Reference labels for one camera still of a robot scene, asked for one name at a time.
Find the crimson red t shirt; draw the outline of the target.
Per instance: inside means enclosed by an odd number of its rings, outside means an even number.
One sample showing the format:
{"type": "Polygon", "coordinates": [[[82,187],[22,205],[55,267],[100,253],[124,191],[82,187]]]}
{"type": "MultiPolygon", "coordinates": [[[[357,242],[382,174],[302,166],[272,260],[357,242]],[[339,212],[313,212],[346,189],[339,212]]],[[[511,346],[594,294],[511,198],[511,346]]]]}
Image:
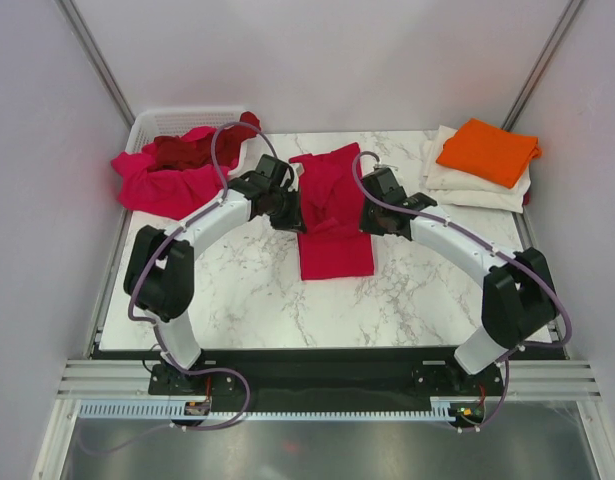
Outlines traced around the crimson red t shirt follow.
{"type": "Polygon", "coordinates": [[[299,190],[306,231],[298,235],[298,248],[304,281],[375,273],[371,236],[359,228],[364,195],[352,175],[359,153],[359,145],[351,143],[329,153],[290,159],[303,169],[299,190]]]}

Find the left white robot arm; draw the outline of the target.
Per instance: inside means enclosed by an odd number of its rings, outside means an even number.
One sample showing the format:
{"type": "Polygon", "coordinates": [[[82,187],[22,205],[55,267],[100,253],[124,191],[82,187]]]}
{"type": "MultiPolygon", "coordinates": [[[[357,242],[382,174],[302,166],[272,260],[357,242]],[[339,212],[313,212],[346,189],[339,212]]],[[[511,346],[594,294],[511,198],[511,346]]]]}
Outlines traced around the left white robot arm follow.
{"type": "Polygon", "coordinates": [[[195,393],[206,382],[196,363],[202,348],[191,325],[189,306],[195,292],[195,264],[227,233],[266,216],[276,230],[305,232],[300,211],[298,173],[290,164],[264,154],[255,169],[228,180],[206,205],[174,226],[147,225],[135,236],[123,289],[130,296],[128,317],[154,330],[162,356],[174,366],[172,382],[195,393]]]}

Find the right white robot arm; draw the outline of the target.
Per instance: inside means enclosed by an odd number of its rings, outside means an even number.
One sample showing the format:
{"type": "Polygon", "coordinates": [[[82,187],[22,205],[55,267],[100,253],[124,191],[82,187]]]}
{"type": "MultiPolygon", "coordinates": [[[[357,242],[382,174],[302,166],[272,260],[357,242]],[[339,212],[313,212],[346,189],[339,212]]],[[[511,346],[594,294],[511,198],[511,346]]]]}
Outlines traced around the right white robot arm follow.
{"type": "Polygon", "coordinates": [[[470,392],[481,371],[518,348],[558,315],[557,295],[542,253],[501,248],[453,221],[431,197],[406,194],[386,168],[356,180],[365,201],[360,230],[423,245],[460,268],[482,289],[481,326],[454,351],[445,381],[470,392]]]}

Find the folded white t shirt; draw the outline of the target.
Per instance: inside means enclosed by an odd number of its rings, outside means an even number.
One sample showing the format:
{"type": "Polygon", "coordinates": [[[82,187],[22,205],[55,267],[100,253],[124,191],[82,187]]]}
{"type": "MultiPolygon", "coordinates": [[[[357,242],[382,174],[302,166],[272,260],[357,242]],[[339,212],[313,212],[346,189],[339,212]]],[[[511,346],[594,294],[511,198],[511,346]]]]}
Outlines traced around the folded white t shirt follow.
{"type": "Polygon", "coordinates": [[[521,213],[525,194],[531,185],[529,170],[523,173],[513,188],[508,189],[480,177],[440,166],[437,160],[444,144],[455,133],[455,129],[440,125],[433,138],[424,144],[421,186],[442,204],[521,213]]]}

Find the pink magenta t shirt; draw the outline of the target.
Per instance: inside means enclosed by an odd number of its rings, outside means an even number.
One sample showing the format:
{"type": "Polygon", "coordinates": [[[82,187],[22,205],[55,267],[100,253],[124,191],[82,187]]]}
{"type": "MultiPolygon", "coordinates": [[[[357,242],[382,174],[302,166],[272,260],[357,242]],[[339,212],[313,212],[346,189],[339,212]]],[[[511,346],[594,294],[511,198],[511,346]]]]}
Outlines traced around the pink magenta t shirt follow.
{"type": "Polygon", "coordinates": [[[130,156],[123,152],[111,161],[122,185],[118,201],[128,210],[180,220],[211,201],[221,181],[211,165],[184,171],[151,171],[154,158],[146,153],[147,170],[127,177],[130,156]]]}

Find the dark red t shirt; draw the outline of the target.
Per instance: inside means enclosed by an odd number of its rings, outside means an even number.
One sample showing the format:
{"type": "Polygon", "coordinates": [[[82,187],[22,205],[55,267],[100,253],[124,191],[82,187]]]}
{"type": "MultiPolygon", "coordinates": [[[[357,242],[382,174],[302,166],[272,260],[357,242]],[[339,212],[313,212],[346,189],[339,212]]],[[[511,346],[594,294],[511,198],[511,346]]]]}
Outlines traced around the dark red t shirt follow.
{"type": "MultiPolygon", "coordinates": [[[[182,136],[157,136],[142,152],[154,158],[151,171],[199,169],[212,164],[211,142],[216,128],[195,127],[182,136]]],[[[241,147],[257,133],[242,125],[224,129],[216,142],[218,164],[229,171],[237,167],[241,147]]]]}

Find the folded orange t shirt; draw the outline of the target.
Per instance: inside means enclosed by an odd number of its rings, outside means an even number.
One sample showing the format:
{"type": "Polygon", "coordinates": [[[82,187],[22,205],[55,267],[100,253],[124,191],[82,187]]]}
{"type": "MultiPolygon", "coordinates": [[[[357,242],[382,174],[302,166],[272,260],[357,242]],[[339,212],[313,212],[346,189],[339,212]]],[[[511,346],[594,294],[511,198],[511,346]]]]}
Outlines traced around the folded orange t shirt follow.
{"type": "Polygon", "coordinates": [[[472,118],[445,141],[437,164],[511,189],[541,155],[537,137],[472,118]]]}

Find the white plastic laundry basket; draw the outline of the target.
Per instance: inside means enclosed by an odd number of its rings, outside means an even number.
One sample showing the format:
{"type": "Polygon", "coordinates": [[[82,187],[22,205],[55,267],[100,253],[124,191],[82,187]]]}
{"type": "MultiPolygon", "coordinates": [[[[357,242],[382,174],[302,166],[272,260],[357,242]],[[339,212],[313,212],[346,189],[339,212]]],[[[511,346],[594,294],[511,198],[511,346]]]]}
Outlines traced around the white plastic laundry basket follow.
{"type": "Polygon", "coordinates": [[[157,136],[183,136],[196,127],[218,129],[239,120],[245,111],[243,106],[191,106],[155,108],[138,114],[125,147],[130,156],[125,175],[136,176],[147,170],[147,158],[142,149],[157,136]]]}

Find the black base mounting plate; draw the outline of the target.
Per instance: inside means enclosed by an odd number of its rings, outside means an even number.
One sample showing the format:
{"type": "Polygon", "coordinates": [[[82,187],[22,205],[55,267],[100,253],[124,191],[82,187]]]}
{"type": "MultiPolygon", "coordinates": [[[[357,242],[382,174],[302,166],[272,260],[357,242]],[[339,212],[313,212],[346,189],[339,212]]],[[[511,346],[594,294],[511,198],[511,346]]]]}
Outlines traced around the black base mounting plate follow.
{"type": "Polygon", "coordinates": [[[503,391],[490,365],[468,375],[451,347],[206,350],[198,375],[160,362],[149,393],[209,394],[222,407],[418,407],[433,397],[493,399],[503,391]]]}

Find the left wall aluminium rail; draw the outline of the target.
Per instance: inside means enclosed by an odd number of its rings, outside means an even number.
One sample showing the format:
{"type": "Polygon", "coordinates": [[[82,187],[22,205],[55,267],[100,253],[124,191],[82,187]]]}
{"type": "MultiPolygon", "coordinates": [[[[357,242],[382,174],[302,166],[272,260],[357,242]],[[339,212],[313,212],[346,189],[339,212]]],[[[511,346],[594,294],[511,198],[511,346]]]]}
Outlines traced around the left wall aluminium rail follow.
{"type": "Polygon", "coordinates": [[[112,73],[101,48],[98,46],[91,29],[74,0],[56,0],[56,6],[75,35],[83,53],[87,57],[117,112],[128,128],[131,128],[135,115],[112,73]]]}

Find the wall aluminium rail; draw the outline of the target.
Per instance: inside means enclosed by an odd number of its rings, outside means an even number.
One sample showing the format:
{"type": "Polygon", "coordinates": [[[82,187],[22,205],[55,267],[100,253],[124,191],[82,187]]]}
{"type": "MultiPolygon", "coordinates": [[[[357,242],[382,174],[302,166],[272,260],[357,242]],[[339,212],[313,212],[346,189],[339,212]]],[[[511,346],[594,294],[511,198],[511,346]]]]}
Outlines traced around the wall aluminium rail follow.
{"type": "Polygon", "coordinates": [[[56,6],[75,35],[83,53],[87,57],[117,112],[128,128],[131,128],[135,115],[112,73],[101,48],[98,46],[91,29],[74,0],[56,0],[56,6]]]}
{"type": "Polygon", "coordinates": [[[504,131],[511,132],[517,125],[523,111],[527,107],[534,92],[546,74],[548,67],[555,58],[568,32],[576,22],[586,3],[586,0],[569,0],[566,2],[565,8],[558,17],[552,31],[530,69],[526,80],[502,122],[501,128],[504,131]]]}

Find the aluminium frame extrusion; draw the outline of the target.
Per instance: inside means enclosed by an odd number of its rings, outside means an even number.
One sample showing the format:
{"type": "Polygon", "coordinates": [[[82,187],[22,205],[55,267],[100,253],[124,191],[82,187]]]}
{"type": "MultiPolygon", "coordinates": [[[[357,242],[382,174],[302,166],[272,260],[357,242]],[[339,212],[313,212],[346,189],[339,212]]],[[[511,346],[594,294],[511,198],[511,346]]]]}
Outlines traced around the aluminium frame extrusion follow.
{"type": "MultiPolygon", "coordinates": [[[[591,365],[579,360],[512,360],[508,394],[513,401],[598,401],[591,365]]],[[[60,399],[143,399],[150,374],[138,360],[69,360],[60,399]]]]}

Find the right wall aluminium rail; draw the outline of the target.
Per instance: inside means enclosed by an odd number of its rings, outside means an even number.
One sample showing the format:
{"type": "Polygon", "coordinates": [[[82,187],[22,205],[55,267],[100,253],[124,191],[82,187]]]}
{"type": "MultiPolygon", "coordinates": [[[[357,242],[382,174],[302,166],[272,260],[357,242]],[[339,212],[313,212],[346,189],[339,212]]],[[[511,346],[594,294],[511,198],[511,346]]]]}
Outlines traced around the right wall aluminium rail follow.
{"type": "Polygon", "coordinates": [[[586,0],[569,0],[566,2],[565,8],[558,17],[552,31],[530,69],[526,80],[502,122],[501,128],[504,131],[511,132],[517,125],[523,111],[527,107],[534,92],[546,74],[548,67],[555,58],[568,32],[576,22],[586,3],[586,0]]]}

